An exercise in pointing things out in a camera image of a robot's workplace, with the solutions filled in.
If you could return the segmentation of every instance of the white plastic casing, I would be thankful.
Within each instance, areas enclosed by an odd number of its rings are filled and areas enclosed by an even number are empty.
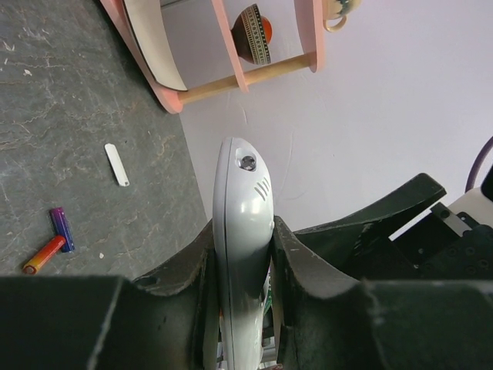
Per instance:
[[[245,156],[254,170],[240,168]],[[228,370],[257,370],[262,357],[263,285],[270,259],[273,197],[269,171],[245,140],[223,141],[216,170],[213,231]]]

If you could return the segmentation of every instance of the mug handle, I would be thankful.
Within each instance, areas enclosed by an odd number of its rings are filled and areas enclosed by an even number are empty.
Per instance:
[[[339,23],[337,23],[336,25],[329,25],[329,21],[326,19],[324,20],[324,28],[328,31],[328,32],[337,32],[339,31],[340,29],[342,29],[344,27],[344,25],[346,24],[346,21],[347,21],[347,16],[343,16]]]

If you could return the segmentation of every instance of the dark stone surface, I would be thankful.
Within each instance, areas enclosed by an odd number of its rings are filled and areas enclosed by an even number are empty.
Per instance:
[[[41,274],[134,278],[161,264],[206,223],[179,117],[155,101],[99,2],[0,10],[0,273],[19,273],[53,237],[53,207],[65,208],[76,250]]]

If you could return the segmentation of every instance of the cable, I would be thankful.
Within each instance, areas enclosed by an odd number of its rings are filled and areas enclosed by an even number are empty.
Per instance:
[[[491,152],[491,149],[493,149],[493,136],[486,142],[485,146],[482,147],[474,163],[472,164],[471,171],[469,171],[468,182],[465,184],[466,193],[475,187],[476,177],[478,177],[481,165],[485,161],[486,156]]]

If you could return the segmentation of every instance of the shelf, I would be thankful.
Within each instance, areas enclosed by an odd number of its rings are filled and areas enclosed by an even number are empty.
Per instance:
[[[325,65],[323,0],[294,0],[296,23],[303,53],[310,57],[312,72]]]
[[[243,68],[241,68],[240,57],[236,52],[236,46],[234,45],[233,36],[231,35],[231,28],[228,23],[226,9],[224,8],[224,2],[223,0],[212,0],[212,2],[221,33],[223,34],[224,43],[226,44],[226,50],[228,51],[231,64],[233,65],[236,81],[238,82],[240,90],[244,93],[248,93],[247,80],[245,79]]]
[[[169,113],[179,113],[183,109],[183,104],[178,99],[178,92],[167,89],[160,85],[153,77],[151,71],[147,67],[146,61],[139,51],[139,47],[133,40],[132,33],[129,28],[129,24],[126,19],[125,9],[123,8],[122,0],[100,0],[102,6],[105,8],[113,24],[122,36],[123,41],[132,53],[133,58],[136,60],[139,68],[142,70],[147,82],[150,84],[157,99],[163,105]]]

